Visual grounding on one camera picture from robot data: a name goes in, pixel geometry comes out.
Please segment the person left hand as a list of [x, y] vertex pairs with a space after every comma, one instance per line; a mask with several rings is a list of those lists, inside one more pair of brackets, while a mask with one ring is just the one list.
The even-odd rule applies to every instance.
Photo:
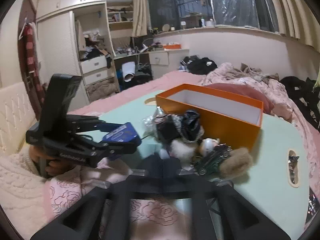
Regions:
[[[41, 146], [30, 145], [28, 150], [29, 158], [33, 166], [35, 167], [36, 174], [43, 178], [53, 178], [62, 175], [66, 172], [76, 168], [76, 164], [66, 160], [59, 159], [49, 156], [46, 150]], [[45, 176], [41, 174], [40, 162], [45, 161], [46, 166], [44, 167]]]

